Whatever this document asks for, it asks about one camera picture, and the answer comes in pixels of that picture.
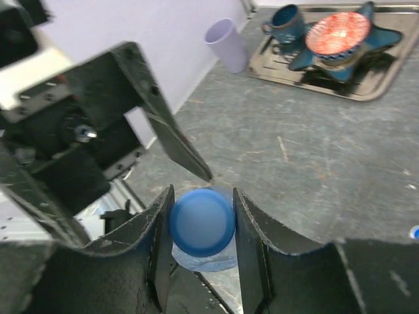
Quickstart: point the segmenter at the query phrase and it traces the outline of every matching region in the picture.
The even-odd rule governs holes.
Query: screw
[[[52,94],[45,95],[45,100],[46,101],[53,101],[54,100],[54,95],[52,95]]]
[[[135,52],[134,52],[134,49],[131,49],[131,48],[127,48],[127,49],[125,49],[125,57],[128,59],[128,60],[133,60],[133,58],[134,58],[134,56],[135,56]]]
[[[20,107],[20,108],[19,108],[19,114],[20,114],[21,116],[25,116],[25,115],[27,115],[27,112],[28,112],[28,109],[27,109],[27,108],[25,108],[25,107]]]
[[[31,147],[18,147],[14,151],[14,156],[19,160],[21,164],[30,164],[35,160],[36,157],[35,149]]]
[[[87,143],[89,140],[98,137],[98,133],[93,128],[85,126],[84,124],[77,126],[74,129],[74,132],[76,134],[76,140],[82,143]]]
[[[158,96],[160,94],[160,90],[158,89],[158,87],[156,85],[152,85],[150,87],[150,93],[153,96]]]

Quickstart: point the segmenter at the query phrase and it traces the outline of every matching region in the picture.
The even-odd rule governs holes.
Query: blue object
[[[419,239],[419,226],[415,226],[410,231],[410,236],[413,239]]]
[[[359,51],[359,49],[361,49],[361,44],[359,43],[353,47],[351,47],[351,49],[347,49],[341,53],[338,54],[316,54],[315,52],[312,52],[313,55],[317,56],[319,59],[324,60],[324,61],[339,61],[339,60],[345,60],[348,59],[349,57],[353,56],[355,53],[357,53]]]
[[[200,188],[183,195],[170,214],[175,244],[194,257],[221,252],[231,241],[236,219],[231,204],[220,193]]]
[[[232,191],[211,187],[183,195],[170,215],[172,255],[191,271],[222,271],[237,266],[236,219]]]
[[[262,31],[272,35],[280,44],[296,41],[304,35],[304,18],[296,5],[280,8],[271,21],[262,23]]]
[[[375,52],[383,52],[399,43],[403,38],[402,33],[399,31],[378,27],[373,24],[374,3],[372,1],[364,3],[356,12],[364,15],[371,21],[370,33],[363,43],[365,47],[362,58]],[[306,33],[308,33],[308,30],[310,30],[313,25],[314,23],[306,25]],[[315,67],[316,69],[323,71],[330,78],[337,80],[338,82],[346,83],[352,78],[358,64],[359,61],[349,66],[337,67],[336,69],[325,67],[316,61],[315,55],[306,47],[289,64],[288,69],[291,71],[304,71],[308,67]]]

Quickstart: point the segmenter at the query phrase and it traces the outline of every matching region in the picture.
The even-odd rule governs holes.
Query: blue star-shaped plate
[[[313,55],[304,43],[304,48],[289,64],[288,69],[291,71],[304,71],[308,67],[315,67],[316,69],[323,71],[328,77],[339,82],[347,83],[351,80],[356,67],[363,58],[370,56],[371,54],[383,52],[399,43],[403,38],[401,32],[393,29],[381,28],[373,23],[374,3],[372,1],[364,3],[356,12],[364,15],[370,20],[371,30],[368,37],[361,45],[361,49],[355,56],[340,65],[327,65]],[[315,23],[306,25],[306,33],[314,24]]]

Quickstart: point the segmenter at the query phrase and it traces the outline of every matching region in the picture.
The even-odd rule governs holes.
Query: white wall
[[[44,0],[55,15],[43,31],[80,62],[121,42],[138,42],[172,111],[177,111],[215,62],[205,30],[222,18],[246,22],[240,0]],[[154,137],[134,113],[145,145]]]

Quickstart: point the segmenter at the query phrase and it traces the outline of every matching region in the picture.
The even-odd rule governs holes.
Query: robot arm
[[[1,312],[233,314],[199,273],[171,258],[174,202],[167,187],[146,211],[82,249],[0,245]],[[234,211],[244,314],[417,313],[417,243],[323,245],[274,220],[236,188]]]
[[[73,216],[106,194],[145,152],[124,114],[141,107],[166,154],[205,181],[211,171],[179,130],[136,43],[73,67],[42,38],[20,7],[37,49],[9,43],[21,60],[0,69],[0,185],[53,237],[83,246]],[[25,73],[36,71],[37,75]]]

